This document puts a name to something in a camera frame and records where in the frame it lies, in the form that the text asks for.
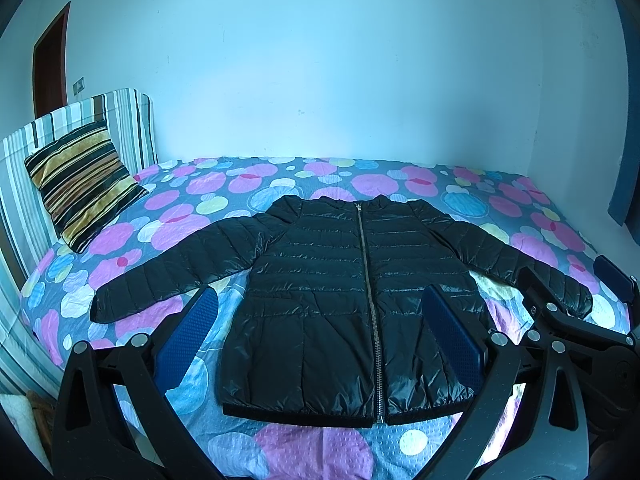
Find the black puffer jacket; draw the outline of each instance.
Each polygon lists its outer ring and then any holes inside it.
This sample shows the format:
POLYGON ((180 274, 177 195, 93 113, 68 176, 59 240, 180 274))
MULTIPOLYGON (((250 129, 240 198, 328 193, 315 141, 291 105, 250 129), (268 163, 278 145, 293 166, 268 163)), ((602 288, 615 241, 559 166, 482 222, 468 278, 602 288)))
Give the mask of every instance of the black puffer jacket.
POLYGON ((90 317, 121 319, 251 266, 218 397, 229 415, 287 424, 403 424, 464 409, 472 392, 419 308, 430 284, 487 327, 468 269, 515 286, 530 266, 572 314, 585 316, 592 302, 573 278, 423 200, 286 196, 266 213, 209 225, 102 286, 90 317))

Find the jacket zipper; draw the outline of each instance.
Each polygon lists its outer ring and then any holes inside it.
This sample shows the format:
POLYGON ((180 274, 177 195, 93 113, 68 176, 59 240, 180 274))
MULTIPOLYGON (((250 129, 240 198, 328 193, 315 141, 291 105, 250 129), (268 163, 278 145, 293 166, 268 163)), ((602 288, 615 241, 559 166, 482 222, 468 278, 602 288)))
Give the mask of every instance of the jacket zipper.
POLYGON ((362 207, 356 204, 358 209, 358 227, 360 228, 360 245, 362 247, 362 262, 364 264, 364 279, 367 289, 367 299, 369 300, 369 312, 371 314, 371 329, 373 332, 373 351, 374 351, 374 369, 375 369, 375 390, 374 403, 376 405, 376 422, 384 424, 385 407, 382 399, 382 345, 380 344, 380 332, 378 331, 378 313, 373 303, 371 293, 371 282, 369 281, 369 263, 367 261, 367 245, 364 237, 364 228, 362 227, 362 207))

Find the jacket sleeve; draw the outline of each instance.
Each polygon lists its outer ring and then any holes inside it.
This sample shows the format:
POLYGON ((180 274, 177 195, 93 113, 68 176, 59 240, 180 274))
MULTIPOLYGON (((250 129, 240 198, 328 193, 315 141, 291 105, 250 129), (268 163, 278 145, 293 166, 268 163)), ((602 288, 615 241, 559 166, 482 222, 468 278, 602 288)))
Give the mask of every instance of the jacket sleeve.
POLYGON ((589 289, 560 270, 503 243, 475 224, 455 221, 423 200, 409 204, 422 224, 473 270, 517 286, 520 269, 530 267, 572 316, 584 318, 591 312, 589 289))
POLYGON ((302 200, 284 196, 266 213, 226 218, 98 288, 89 318, 110 323, 245 270, 300 216, 302 200))

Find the floral bedsheet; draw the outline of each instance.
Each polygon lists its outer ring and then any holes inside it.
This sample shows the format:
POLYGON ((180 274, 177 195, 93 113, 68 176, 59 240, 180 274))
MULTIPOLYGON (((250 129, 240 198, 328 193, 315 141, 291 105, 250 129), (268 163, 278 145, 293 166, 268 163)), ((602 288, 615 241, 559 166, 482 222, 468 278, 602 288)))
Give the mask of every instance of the floral bedsheet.
MULTIPOLYGON (((342 200, 384 194, 399 202, 423 198, 573 276, 593 293, 590 321, 628 330, 624 305, 591 273, 593 248, 532 181, 517 174, 344 158, 221 157, 172 160, 146 168, 136 179, 149 190, 147 196, 103 229, 83 254, 58 241, 24 285, 22 322, 60 367, 75 342, 88 340, 96 349, 122 345, 137 332, 152 332, 189 299, 188 294, 176 296, 116 323, 95 324, 88 309, 98 287, 212 222, 263 212, 285 194, 342 200)), ((518 341, 531 323, 522 296, 472 275, 498 327, 518 341)), ((223 415, 214 394, 216 368, 247 276, 240 272, 213 284, 220 297, 219 316, 181 385, 166 394, 199 446, 228 476, 411 479, 459 415, 370 430, 282 426, 223 415)), ((127 420, 143 431, 124 388, 117 393, 127 420)), ((497 455, 521 394, 516 386, 483 461, 497 455)))

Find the blue gripper pad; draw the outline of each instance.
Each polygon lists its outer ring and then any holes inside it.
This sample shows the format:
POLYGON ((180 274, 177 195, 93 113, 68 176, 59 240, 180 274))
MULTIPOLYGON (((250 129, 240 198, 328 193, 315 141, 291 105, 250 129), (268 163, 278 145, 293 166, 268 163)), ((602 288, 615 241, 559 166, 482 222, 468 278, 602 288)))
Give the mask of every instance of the blue gripper pad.
POLYGON ((470 333, 433 285, 424 289, 420 305, 424 320, 460 384, 479 393, 484 384, 484 358, 470 333))
POLYGON ((156 355, 154 382, 162 395, 180 385, 217 316, 218 295, 207 286, 156 355))

